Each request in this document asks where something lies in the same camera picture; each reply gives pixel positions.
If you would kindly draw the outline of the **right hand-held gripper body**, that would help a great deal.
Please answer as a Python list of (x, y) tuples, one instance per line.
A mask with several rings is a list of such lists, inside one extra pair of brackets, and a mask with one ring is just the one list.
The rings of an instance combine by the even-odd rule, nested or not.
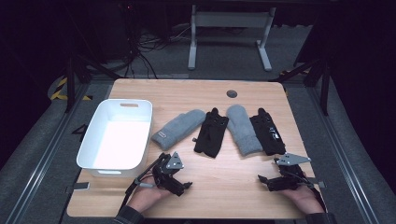
[(297, 189), (301, 185), (311, 185), (300, 167), (301, 163), (311, 162), (310, 158), (286, 152), (280, 158), (274, 158), (274, 161), (281, 174), (281, 177), (278, 177), (281, 180), (280, 190)]

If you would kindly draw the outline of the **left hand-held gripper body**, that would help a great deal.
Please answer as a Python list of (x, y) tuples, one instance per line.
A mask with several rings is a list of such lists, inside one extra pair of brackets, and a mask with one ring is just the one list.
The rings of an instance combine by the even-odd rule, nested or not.
[(152, 174), (159, 189), (183, 190), (184, 185), (173, 178), (173, 175), (184, 168), (177, 152), (173, 154), (162, 153), (154, 162)]

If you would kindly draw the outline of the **grey sock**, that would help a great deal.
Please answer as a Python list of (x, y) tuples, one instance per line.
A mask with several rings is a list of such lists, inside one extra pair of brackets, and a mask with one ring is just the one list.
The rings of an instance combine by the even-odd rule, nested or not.
[(187, 113), (179, 114), (152, 135), (151, 140), (160, 149), (168, 150), (191, 134), (204, 120), (205, 112), (200, 109), (193, 109)]

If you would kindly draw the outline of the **grey knit mitten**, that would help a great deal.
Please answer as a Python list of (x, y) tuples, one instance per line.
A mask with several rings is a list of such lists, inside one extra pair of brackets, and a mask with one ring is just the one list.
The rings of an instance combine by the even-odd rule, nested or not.
[(227, 128), (241, 155), (247, 156), (262, 152), (262, 145), (255, 134), (246, 109), (241, 105), (232, 105), (227, 109), (226, 115), (229, 118)]

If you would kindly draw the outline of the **white plastic bin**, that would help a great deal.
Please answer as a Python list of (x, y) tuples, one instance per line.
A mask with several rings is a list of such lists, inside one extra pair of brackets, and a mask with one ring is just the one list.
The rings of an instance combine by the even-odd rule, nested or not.
[(93, 176), (137, 177), (146, 168), (152, 103), (106, 99), (83, 137), (77, 165)]

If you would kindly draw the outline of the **person's right hand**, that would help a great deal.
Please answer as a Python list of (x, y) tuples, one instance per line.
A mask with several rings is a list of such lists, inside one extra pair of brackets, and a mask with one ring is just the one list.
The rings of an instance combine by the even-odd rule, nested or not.
[(289, 198), (306, 215), (324, 213), (324, 209), (314, 192), (307, 186), (300, 186), (297, 189), (284, 189), (280, 193)]

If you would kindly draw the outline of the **person's left hand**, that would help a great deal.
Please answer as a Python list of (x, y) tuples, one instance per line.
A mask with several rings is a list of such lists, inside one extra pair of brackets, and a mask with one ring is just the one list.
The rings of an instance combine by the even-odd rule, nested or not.
[(168, 190), (158, 189), (157, 187), (137, 187), (127, 205), (139, 213), (144, 213), (153, 205), (170, 195), (171, 193)]

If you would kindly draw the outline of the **black tripod stand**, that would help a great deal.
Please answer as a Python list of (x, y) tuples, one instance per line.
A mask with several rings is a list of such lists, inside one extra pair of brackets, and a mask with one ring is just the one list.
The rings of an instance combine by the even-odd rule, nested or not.
[(313, 88), (317, 85), (318, 81), (321, 80), (319, 106), (322, 113), (327, 116), (331, 68), (326, 60), (317, 59), (308, 63), (304, 63), (289, 72), (286, 71), (283, 75), (280, 75), (277, 78), (270, 79), (270, 82), (283, 83), (284, 81), (301, 74), (305, 70), (308, 71), (303, 81), (306, 87)]
[(120, 78), (119, 75), (105, 68), (99, 63), (96, 63), (85, 56), (72, 54), (66, 65), (66, 78), (67, 78), (67, 107), (65, 112), (68, 113), (74, 107), (77, 101), (77, 94), (75, 91), (75, 77), (82, 84), (89, 84), (92, 80), (91, 72), (88, 71), (87, 66), (91, 66), (98, 70), (101, 74), (116, 80)]

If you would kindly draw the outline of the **yellow black hazard tape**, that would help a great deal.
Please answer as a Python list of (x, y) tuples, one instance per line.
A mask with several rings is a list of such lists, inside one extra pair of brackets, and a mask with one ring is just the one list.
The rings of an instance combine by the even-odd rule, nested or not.
[(60, 79), (60, 81), (58, 82), (58, 85), (55, 88), (53, 94), (50, 96), (51, 100), (55, 100), (55, 99), (67, 100), (68, 99), (66, 94), (62, 94), (62, 90), (64, 89), (64, 86), (66, 85), (66, 83), (67, 83), (67, 78), (66, 77), (62, 77)]

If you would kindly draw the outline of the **aluminium floor rail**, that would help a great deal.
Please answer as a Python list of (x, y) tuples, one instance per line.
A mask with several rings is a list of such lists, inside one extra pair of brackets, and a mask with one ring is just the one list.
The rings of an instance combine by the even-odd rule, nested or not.
[(66, 127), (70, 119), (73, 117), (75, 111), (77, 110), (78, 105), (82, 101), (82, 98), (87, 92), (88, 88), (88, 84), (81, 84), (78, 87), (77, 91), (75, 92), (75, 102), (66, 112), (63, 113), (56, 131), (53, 133), (49, 144), (43, 152), (37, 166), (30, 174), (29, 180), (24, 186), (24, 189), (19, 199), (16, 201), (13, 209), (7, 217), (7, 221), (5, 222), (5, 224), (20, 224), (22, 217), (24, 216), (30, 202), (33, 200), (35, 193), (37, 192), (46, 172), (50, 167), (50, 163), (52, 162), (57, 150), (59, 149), (60, 142), (64, 136)]
[(361, 212), (362, 218), (365, 224), (379, 224), (378, 218), (375, 214), (375, 211), (369, 202), (365, 191), (363, 190), (362, 184), (358, 179), (348, 157), (344, 151), (344, 147), (335, 132), (335, 129), (332, 125), (331, 120), (328, 116), (324, 114), (322, 108), (320, 106), (320, 100), (318, 94), (314, 88), (306, 89), (309, 98), (311, 99), (317, 113), (319, 119), (321, 120), (322, 125), (324, 126), (327, 135), (330, 138), (332, 143), (332, 151), (334, 157), (336, 158), (340, 169), (343, 173), (343, 176), (346, 180), (348, 188)]

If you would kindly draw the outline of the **white metal desk frame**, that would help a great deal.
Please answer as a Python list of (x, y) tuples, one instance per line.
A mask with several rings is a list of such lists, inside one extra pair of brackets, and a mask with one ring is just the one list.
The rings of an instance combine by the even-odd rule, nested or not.
[(191, 44), (188, 59), (188, 69), (194, 70), (197, 56), (196, 29), (198, 27), (242, 27), (242, 28), (262, 28), (263, 35), (256, 41), (256, 47), (260, 54), (262, 65), (265, 71), (271, 71), (268, 54), (266, 52), (266, 42), (275, 18), (276, 8), (270, 7), (265, 12), (220, 12), (201, 11), (196, 5), (191, 7)]

